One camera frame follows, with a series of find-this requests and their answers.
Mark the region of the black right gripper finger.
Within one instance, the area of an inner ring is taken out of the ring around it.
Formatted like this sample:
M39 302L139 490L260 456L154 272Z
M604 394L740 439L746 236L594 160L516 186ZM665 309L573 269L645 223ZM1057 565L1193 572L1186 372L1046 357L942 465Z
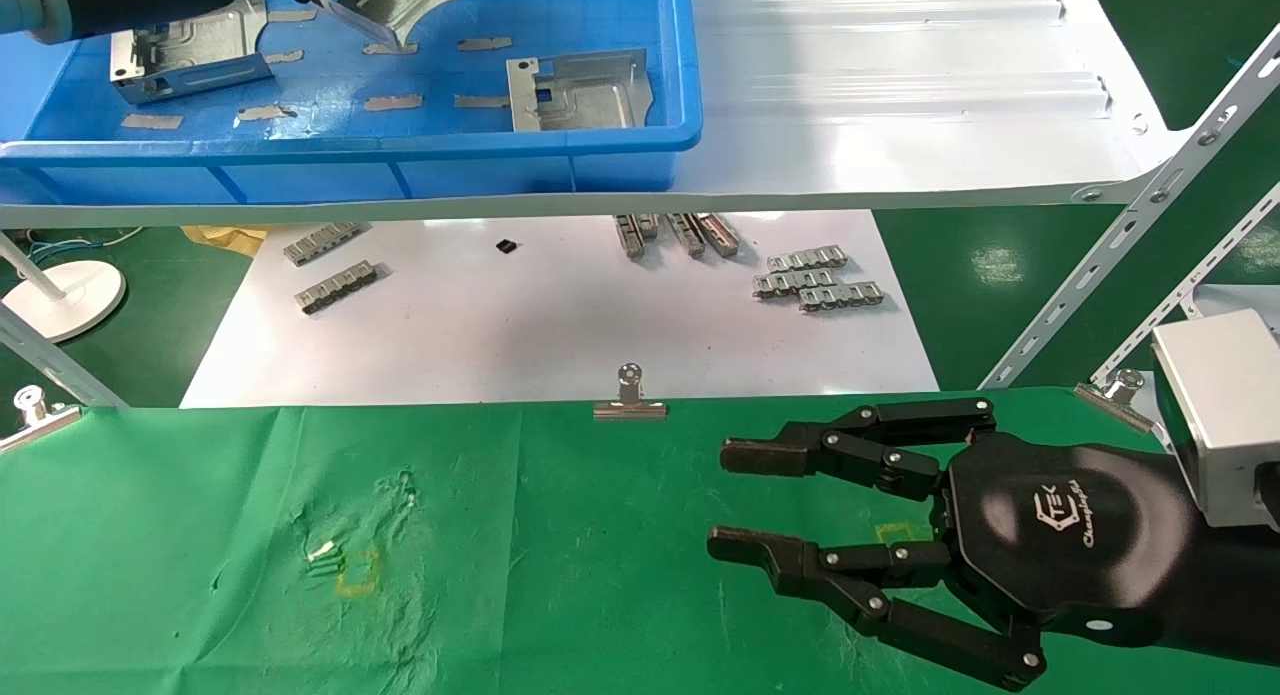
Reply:
M829 422L786 422L771 439L727 439L719 463L731 474L824 474L924 502L934 495L945 468L916 445L966 443L995 429L995 404L986 398L856 404Z
M891 598L891 589L936 587L957 575L945 543L822 548L800 538L717 526L707 550L716 561L762 570L776 594L820 603L864 637L1004 691L1020 692L1047 669L1039 630L1018 619L980 628Z

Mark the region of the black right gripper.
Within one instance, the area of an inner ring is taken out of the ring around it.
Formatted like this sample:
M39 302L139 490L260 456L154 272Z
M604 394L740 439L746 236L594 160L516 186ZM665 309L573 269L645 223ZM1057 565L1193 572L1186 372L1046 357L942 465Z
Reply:
M936 507L946 589L1007 632L1148 648L1172 632L1172 586L1202 526L1179 468L1116 445L980 439L954 454Z

